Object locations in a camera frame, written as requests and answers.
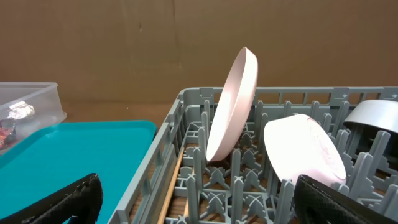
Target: white bowl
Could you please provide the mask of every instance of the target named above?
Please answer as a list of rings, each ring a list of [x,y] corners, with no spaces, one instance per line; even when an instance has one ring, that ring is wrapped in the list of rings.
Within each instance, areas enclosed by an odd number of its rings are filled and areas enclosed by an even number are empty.
[[[280,180],[296,184],[301,174],[331,186],[345,183],[346,171],[335,145],[322,127],[304,114],[270,121],[264,128],[269,160]]]
[[[257,58],[246,47],[236,57],[218,102],[207,145],[207,161],[220,161],[233,149],[249,116],[257,86]]]

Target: dish rack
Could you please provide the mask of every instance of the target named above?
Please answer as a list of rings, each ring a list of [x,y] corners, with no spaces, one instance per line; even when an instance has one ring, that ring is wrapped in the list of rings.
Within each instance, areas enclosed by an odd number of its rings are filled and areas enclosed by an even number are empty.
[[[187,201],[188,214],[184,216],[183,209],[177,214],[169,211],[164,223],[294,222],[294,185],[290,180],[279,182],[261,136],[268,121],[295,114],[307,114],[318,121],[335,144],[345,165],[347,182],[333,188],[398,220],[394,212],[398,205],[398,171],[389,167],[383,154],[394,136],[379,130],[365,149],[368,153],[358,155],[363,127],[343,126],[347,115],[370,95],[398,101],[398,87],[257,88],[247,123],[232,153],[221,162],[207,164],[206,142],[217,107],[215,95],[221,92],[222,88],[188,88],[178,94],[109,223],[157,223],[179,156],[183,158],[173,196]],[[303,101],[285,99],[292,93],[302,94]],[[263,94],[278,95],[277,101],[259,101]],[[327,95],[328,100],[311,100],[319,95]],[[353,95],[359,96],[355,104],[349,102]],[[376,170],[387,177],[376,175]]]

